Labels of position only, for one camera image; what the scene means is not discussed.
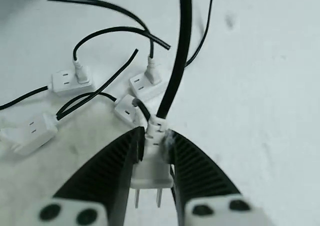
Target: thin black wire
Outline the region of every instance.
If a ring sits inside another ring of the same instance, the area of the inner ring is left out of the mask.
[[[180,34],[178,48],[170,81],[156,114],[156,116],[159,118],[167,117],[184,74],[191,38],[192,0],[180,0],[180,14]]]
[[[141,29],[138,29],[138,28],[135,28],[135,27],[112,27],[112,28],[107,28],[107,29],[103,29],[103,30],[94,32],[94,33],[86,36],[85,38],[83,38],[80,42],[78,42],[78,44],[75,46],[75,48],[73,50],[73,59],[77,60],[77,50],[86,41],[88,41],[88,40],[90,40],[90,39],[92,39],[94,37],[97,37],[99,35],[110,33],[110,32],[133,32],[133,33],[137,33],[137,34],[140,34],[142,36],[148,37],[150,40],[158,43],[160,46],[164,47],[167,50],[170,49],[170,45],[169,44],[165,43],[164,41],[162,41],[158,37],[155,37],[154,35],[146,32],[144,30],[141,30]]]
[[[61,120],[62,118],[64,118],[65,116],[69,115],[71,112],[73,112],[74,110],[78,109],[79,107],[81,107],[83,104],[87,103],[88,101],[90,101],[92,98],[94,98],[95,96],[99,95],[100,92],[102,92],[109,84],[111,84],[111,82],[113,82],[118,75],[120,75],[121,72],[123,72],[129,65],[130,63],[133,61],[133,59],[136,57],[138,53],[138,49],[135,49],[135,51],[133,52],[133,54],[131,55],[131,57],[129,58],[129,60],[119,69],[117,70],[117,72],[110,77],[109,80],[107,80],[101,87],[99,87],[94,93],[92,93],[91,95],[89,95],[88,97],[84,98],[82,101],[78,102],[77,104],[73,105],[72,107],[70,107],[69,109],[65,110],[64,112],[62,112],[61,114],[56,116],[57,120]]]
[[[145,106],[145,104],[139,98],[134,98],[132,101],[132,105],[134,107],[138,106],[140,108],[140,110],[142,111],[146,121],[149,122],[151,115],[150,115],[148,108]]]
[[[109,2],[104,2],[104,1],[100,1],[100,0],[48,0],[48,1],[67,2],[67,3],[84,4],[84,5],[92,5],[92,6],[108,8],[108,9],[122,13],[122,14],[132,18],[133,20],[138,22],[148,33],[150,33],[150,31],[147,28],[147,26],[145,25],[145,23],[139,17],[137,17],[132,12],[130,12],[122,7],[119,7],[117,5],[111,4]],[[152,40],[150,40],[150,55],[149,56],[151,58],[154,57],[154,43]]]
[[[35,89],[35,90],[31,91],[31,92],[28,92],[28,93],[18,97],[17,99],[14,99],[11,102],[8,102],[8,103],[5,103],[5,104],[1,105],[0,106],[0,110],[6,109],[8,107],[11,107],[11,106],[17,104],[18,102],[28,98],[28,97],[31,97],[31,96],[33,96],[33,95],[35,95],[37,93],[40,93],[40,92],[43,92],[43,91],[46,91],[46,90],[48,90],[48,86],[40,87],[40,88]]]
[[[68,101],[67,103],[65,103],[59,110],[58,112],[56,113],[56,115],[58,116],[59,114],[61,114],[62,112],[64,112],[72,103],[74,103],[75,101],[83,98],[83,97],[86,97],[86,96],[90,96],[93,92],[87,92],[87,93],[83,93],[83,94],[80,94],[74,98],[72,98],[70,101]],[[105,96],[105,97],[108,97],[110,100],[112,100],[113,102],[115,102],[117,99],[108,94],[108,93],[105,93],[105,92],[100,92],[99,95],[102,95],[102,96]]]
[[[203,37],[202,37],[202,39],[200,41],[200,44],[198,45],[196,51],[194,52],[192,57],[190,57],[190,59],[186,62],[185,66],[184,66],[185,68],[194,61],[194,59],[197,57],[199,51],[201,50],[201,48],[202,48],[202,46],[203,46],[203,44],[205,42],[205,39],[206,39],[207,34],[208,34],[208,30],[209,30],[209,25],[210,25],[212,3],[213,3],[213,0],[210,0],[208,18],[207,18],[207,21],[206,21],[206,27],[205,27],[204,35],[203,35]]]

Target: metal prong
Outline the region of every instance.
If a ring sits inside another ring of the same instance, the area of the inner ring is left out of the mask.
[[[156,191],[156,204],[158,207],[160,207],[160,205],[161,205],[161,198],[162,198],[162,188],[159,188]]]
[[[136,189],[136,191],[135,191],[135,196],[134,196],[135,208],[138,208],[138,204],[139,204],[139,194],[140,194],[140,189]]]

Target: white outlet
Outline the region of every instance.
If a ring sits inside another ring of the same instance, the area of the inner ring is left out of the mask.
[[[127,94],[122,99],[115,102],[114,112],[116,116],[125,122],[130,127],[137,127],[139,119],[137,116],[137,109],[133,106],[132,101],[134,97]]]
[[[66,96],[71,94],[81,94],[86,92],[93,92],[95,90],[92,77],[90,73],[89,81],[80,84],[74,70],[59,71],[52,74],[51,83],[52,91],[59,96]]]
[[[44,145],[58,132],[54,118],[46,113],[39,114],[17,128],[0,130],[0,138],[11,143],[11,150],[28,155]]]
[[[167,83],[160,81],[158,84],[152,84],[144,73],[138,74],[129,79],[129,85],[136,97],[146,102],[164,92]]]

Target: white plug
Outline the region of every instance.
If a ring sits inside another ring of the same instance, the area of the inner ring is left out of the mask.
[[[137,109],[133,106],[132,101],[135,97],[127,94],[121,99],[115,101],[114,112],[116,116],[130,127],[139,125]]]
[[[136,207],[138,207],[140,189],[157,188],[156,202],[160,207],[162,189],[173,186],[170,165],[165,162],[163,157],[165,152],[163,140],[166,130],[166,120],[152,115],[144,137],[143,160],[135,164],[132,170],[130,187],[136,189]]]
[[[74,70],[63,70],[53,73],[48,89],[58,96],[82,94],[95,91],[95,85],[88,67],[78,60],[73,60]]]
[[[0,130],[0,140],[9,142],[10,150],[28,155],[52,139],[58,132],[57,120],[47,114],[36,115],[17,128]]]
[[[144,73],[129,79],[129,85],[134,95],[143,101],[156,97],[167,88],[167,83],[162,81],[152,58],[148,58],[148,66]]]
[[[73,59],[72,62],[74,65],[75,76],[77,78],[78,83],[80,84],[88,83],[91,80],[91,74],[90,74],[89,68],[82,66],[78,59],[77,60]]]

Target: white table surface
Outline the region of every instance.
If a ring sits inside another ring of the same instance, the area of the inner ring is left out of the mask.
[[[179,0],[106,0],[134,12],[169,44],[155,46],[165,78],[179,34]],[[193,0],[190,51],[202,36],[209,0]],[[320,225],[320,0],[214,0],[211,25],[197,59],[186,69],[169,112],[170,127],[193,141],[276,225]],[[46,0],[0,0],[0,104],[47,85],[72,68],[84,36],[113,26],[138,26],[116,12]],[[142,72],[149,42],[129,33],[95,38],[78,52],[101,85],[131,55],[130,67],[106,92],[128,92]],[[55,113],[69,98],[48,92],[0,111],[0,127],[41,111]],[[161,97],[147,103],[155,113]],[[68,116],[57,136],[28,157],[0,161],[0,224],[14,225],[33,202],[51,196],[96,152],[128,131],[113,104],[95,98]],[[176,225],[169,190],[162,207],[130,192],[125,225]]]

